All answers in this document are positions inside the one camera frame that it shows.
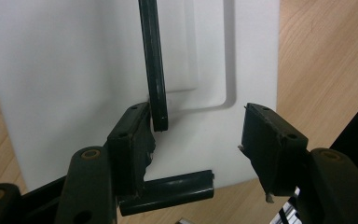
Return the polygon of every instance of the white cutting board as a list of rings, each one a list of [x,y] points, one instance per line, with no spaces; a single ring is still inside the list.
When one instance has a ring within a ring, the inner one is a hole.
[[[212,169],[220,188],[256,177],[237,145],[243,106],[276,106],[279,1],[158,10],[170,128],[155,133],[145,179]],[[0,1],[0,104],[29,190],[147,99],[138,1]]]

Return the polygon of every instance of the white plastic tray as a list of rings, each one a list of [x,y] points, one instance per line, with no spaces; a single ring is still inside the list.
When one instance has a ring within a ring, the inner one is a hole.
[[[146,180],[212,169],[255,177],[238,151],[244,108],[274,108],[279,1],[159,0],[170,128]],[[138,1],[0,1],[0,104],[29,190],[102,145],[147,101]]]

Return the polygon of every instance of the white plastic board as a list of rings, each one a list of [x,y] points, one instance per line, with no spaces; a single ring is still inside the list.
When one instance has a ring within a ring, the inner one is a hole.
[[[276,105],[279,1],[158,0],[158,14],[170,128],[145,179],[254,178],[237,145],[243,106]],[[0,104],[29,190],[147,98],[138,1],[0,1]]]

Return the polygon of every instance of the wood grain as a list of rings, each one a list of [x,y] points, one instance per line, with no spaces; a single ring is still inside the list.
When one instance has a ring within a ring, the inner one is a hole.
[[[278,112],[309,149],[329,147],[358,111],[358,1],[282,0]],[[26,191],[0,113],[0,182]],[[282,206],[265,203],[258,180],[218,189],[211,200],[120,217],[119,223],[269,223]]]

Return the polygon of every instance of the wooden table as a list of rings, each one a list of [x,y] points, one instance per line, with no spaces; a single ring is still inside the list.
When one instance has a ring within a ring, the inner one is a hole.
[[[282,0],[280,39],[278,112],[310,139],[309,149],[329,147],[358,111],[358,0]],[[26,192],[1,112],[0,182]],[[265,203],[256,179],[119,223],[269,223],[285,199],[275,201]]]

